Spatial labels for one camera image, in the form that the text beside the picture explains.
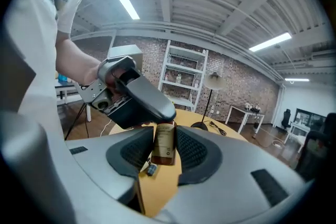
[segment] floor lamp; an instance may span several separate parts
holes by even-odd
[[[208,106],[210,103],[210,99],[211,99],[211,94],[213,90],[221,90],[222,88],[224,88],[224,79],[222,77],[220,77],[217,72],[214,72],[210,75],[206,75],[204,78],[204,86],[207,87],[208,89],[210,89],[210,95],[209,95],[209,99],[208,99],[208,103],[206,104],[206,108],[204,111],[204,115],[202,118],[202,121],[199,122],[195,122],[194,124],[191,125],[191,127],[194,128],[200,128],[202,130],[208,130],[208,127],[205,125],[204,121],[204,117],[206,114],[206,111],[208,110]]]

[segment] brick wall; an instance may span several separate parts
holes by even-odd
[[[76,44],[85,53],[92,55],[99,60],[103,60],[107,55],[107,50],[109,48],[111,39],[99,38],[97,42],[95,39],[96,38],[87,39],[84,41],[79,40],[76,42]],[[157,87],[159,85],[167,40],[143,37],[116,37],[114,41],[115,46],[130,44],[136,44],[142,50],[142,71],[146,78]],[[172,41],[171,45],[200,52],[203,50],[197,46],[175,41]],[[195,68],[195,63],[193,62],[190,63],[186,60],[183,60],[182,62],[185,66]],[[181,59],[175,59],[172,57],[171,63],[176,63],[179,65],[181,64]],[[204,63],[199,63],[197,68],[201,69],[203,64]],[[219,115],[215,113],[211,115],[210,109],[208,109],[207,115],[211,116],[211,118],[215,120],[225,120],[230,104],[244,106],[246,102],[249,102],[251,104],[259,105],[261,107],[262,113],[265,114],[264,123],[270,123],[278,97],[279,86],[277,84],[265,77],[263,74],[239,61],[236,61],[225,55],[209,51],[206,73],[211,74],[215,71],[226,80],[226,85],[224,89],[220,91],[213,91],[209,104],[210,108],[212,105],[215,106],[215,113],[218,110]],[[170,70],[167,72],[167,74],[168,81],[175,82],[178,72]],[[181,75],[181,83],[192,86],[192,76],[185,73],[181,73]],[[184,98],[188,98],[190,94],[190,90],[188,89],[171,85],[164,85],[162,91],[166,94]],[[204,113],[209,93],[210,90],[203,86],[196,108],[197,113]],[[233,111],[230,117],[230,122],[241,122],[242,119],[242,113]],[[253,117],[250,117],[249,122],[252,123],[253,121]]]

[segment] small blue object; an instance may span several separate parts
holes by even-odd
[[[58,81],[68,81],[68,78],[66,76],[61,75],[61,74],[58,74]]]
[[[155,164],[152,164],[152,163],[151,163],[151,165],[150,165],[150,166],[148,167],[148,169],[147,169],[147,175],[148,175],[148,176],[152,176],[152,175],[154,175],[156,169],[157,169],[157,166],[156,166]]]

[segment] ceiling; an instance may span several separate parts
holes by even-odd
[[[138,21],[119,0],[82,0],[72,39],[115,33],[167,38],[226,54],[277,82],[297,77],[335,84],[335,43],[317,0],[130,1]],[[292,39],[258,52],[248,50],[284,32]]]

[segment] bottle label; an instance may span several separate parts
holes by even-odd
[[[152,156],[173,158],[174,125],[162,123],[156,127]]]

